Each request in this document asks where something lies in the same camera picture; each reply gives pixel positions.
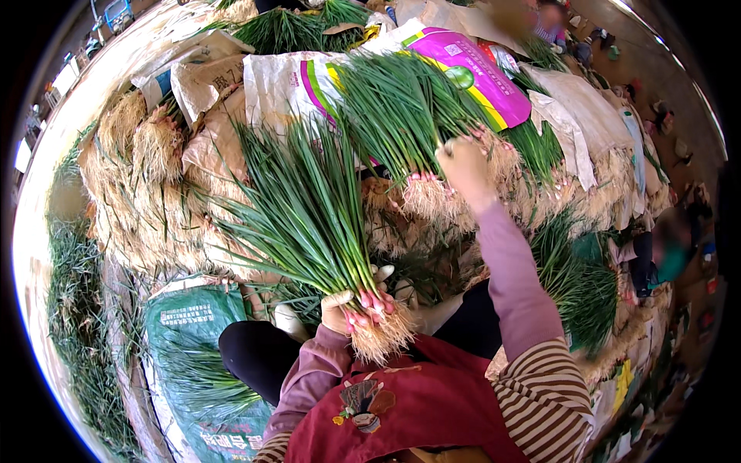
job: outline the magenta bag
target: magenta bag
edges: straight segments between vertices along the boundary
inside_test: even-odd
[[[531,105],[515,84],[463,34],[441,27],[425,27],[402,45],[429,58],[462,90],[484,108],[497,132],[530,117]]]

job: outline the qr code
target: qr code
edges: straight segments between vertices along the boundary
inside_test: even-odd
[[[445,51],[447,51],[448,55],[450,56],[455,56],[458,53],[463,53],[463,50],[461,50],[456,44],[448,45],[447,47],[445,47]]]

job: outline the red apron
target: red apron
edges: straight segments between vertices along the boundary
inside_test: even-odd
[[[409,356],[375,369],[356,362],[301,420],[285,461],[364,463],[413,447],[479,446],[494,463],[527,463],[507,433],[489,361],[430,336]]]

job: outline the apron embroidery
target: apron embroidery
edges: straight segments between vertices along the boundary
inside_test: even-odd
[[[342,426],[348,419],[363,433],[375,433],[381,427],[379,415],[396,405],[396,394],[384,390],[383,382],[377,379],[351,384],[339,396],[344,409],[332,418],[332,422]]]

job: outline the hand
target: hand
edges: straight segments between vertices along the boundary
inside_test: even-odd
[[[345,290],[322,299],[322,324],[335,333],[349,336],[350,326],[343,306],[354,297],[352,290]]]
[[[445,178],[458,190],[475,214],[484,213],[497,200],[489,183],[486,153],[470,137],[448,140],[435,152]]]
[[[379,290],[385,292],[386,283],[383,280],[391,276],[394,271],[393,265],[384,265],[381,268],[371,265],[370,270],[373,274],[373,281],[377,283]],[[352,301],[354,297],[355,293],[352,290],[345,290],[323,298],[322,324],[335,333],[346,336],[354,331],[354,324],[370,324],[373,320],[372,313],[369,313],[368,316],[363,316],[361,313],[353,313],[352,317],[348,316],[350,311],[346,310],[344,306]]]

